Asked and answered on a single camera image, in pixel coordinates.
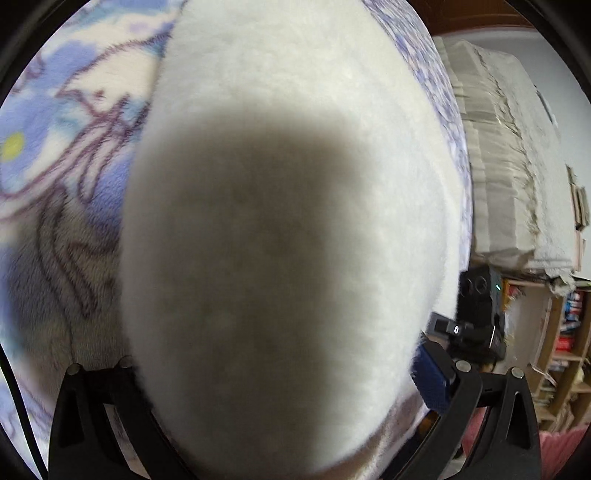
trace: black cable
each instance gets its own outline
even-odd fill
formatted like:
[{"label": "black cable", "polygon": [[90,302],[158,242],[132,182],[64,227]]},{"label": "black cable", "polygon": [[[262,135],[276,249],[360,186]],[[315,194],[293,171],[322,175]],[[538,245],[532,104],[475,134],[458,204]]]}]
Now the black cable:
[{"label": "black cable", "polygon": [[31,451],[33,461],[35,462],[41,478],[43,478],[43,480],[47,480],[47,467],[45,466],[45,462],[43,462],[43,457],[41,457],[39,446],[35,440],[35,435],[33,434],[33,428],[31,427],[31,422],[29,421],[27,409],[25,407],[24,401],[22,400],[21,390],[18,388],[17,378],[14,376],[14,372],[12,371],[12,367],[10,366],[10,362],[8,361],[6,353],[4,353],[2,345],[0,345],[0,368],[2,369],[6,383],[8,384],[8,389],[12,395],[14,406],[17,409],[18,420],[21,422],[22,431],[25,434],[25,440],[27,441],[27,445]]}]

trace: black electronic device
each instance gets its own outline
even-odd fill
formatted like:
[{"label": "black electronic device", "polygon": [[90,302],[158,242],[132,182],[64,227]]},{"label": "black electronic device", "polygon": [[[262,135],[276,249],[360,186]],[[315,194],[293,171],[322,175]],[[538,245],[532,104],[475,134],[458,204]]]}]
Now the black electronic device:
[{"label": "black electronic device", "polygon": [[496,327],[505,334],[502,278],[490,265],[471,268],[460,275],[457,297],[458,322],[468,322],[475,329]]},{"label": "black electronic device", "polygon": [[494,364],[506,354],[502,278],[489,265],[460,275],[455,320],[433,313],[430,330],[449,340],[448,352],[477,364]]}]

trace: purple pattern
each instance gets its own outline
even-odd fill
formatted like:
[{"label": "purple pattern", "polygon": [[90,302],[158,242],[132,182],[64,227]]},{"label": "purple pattern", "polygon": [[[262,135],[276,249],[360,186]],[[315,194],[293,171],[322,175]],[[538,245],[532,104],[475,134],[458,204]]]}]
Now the purple pattern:
[{"label": "purple pattern", "polygon": [[453,94],[452,84],[427,27],[405,0],[362,0],[374,18],[396,44],[398,51],[413,71],[429,98],[462,185],[462,236],[460,269],[467,269],[472,242],[472,177],[462,118]]}]

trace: black plastic mount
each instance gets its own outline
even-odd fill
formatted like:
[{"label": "black plastic mount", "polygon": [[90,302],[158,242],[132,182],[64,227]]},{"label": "black plastic mount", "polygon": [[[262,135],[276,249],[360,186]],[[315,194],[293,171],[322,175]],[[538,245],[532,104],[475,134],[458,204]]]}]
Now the black plastic mount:
[{"label": "black plastic mount", "polygon": [[[539,480],[540,442],[525,378],[462,371],[440,345],[425,349],[449,381],[450,407],[401,472],[384,480],[437,480],[454,455],[477,407],[485,421],[458,480]],[[196,480],[161,431],[135,383],[132,368],[87,372],[74,366],[57,400],[49,451],[50,480],[139,480],[129,470],[106,415],[116,407],[134,449],[152,480]]]},{"label": "black plastic mount", "polygon": [[537,419],[527,381],[518,369],[506,375],[459,369],[443,348],[423,346],[450,381],[449,409],[401,472],[386,469],[384,480],[436,480],[455,454],[477,407],[487,407],[478,438],[456,480],[540,480]]},{"label": "black plastic mount", "polygon": [[105,404],[114,405],[152,480],[196,480],[152,415],[132,368],[68,369],[57,399],[49,447],[50,480],[140,480],[125,461]]}]

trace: white wall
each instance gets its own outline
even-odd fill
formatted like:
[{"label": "white wall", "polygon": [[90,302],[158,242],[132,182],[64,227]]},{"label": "white wall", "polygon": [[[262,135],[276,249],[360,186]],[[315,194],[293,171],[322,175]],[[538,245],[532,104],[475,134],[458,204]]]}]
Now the white wall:
[{"label": "white wall", "polygon": [[[517,57],[552,110],[561,135],[561,151],[578,183],[591,193],[591,105],[577,80],[538,32],[521,29],[478,30],[450,35]],[[587,251],[581,276],[591,279],[591,226],[583,232]]]}]

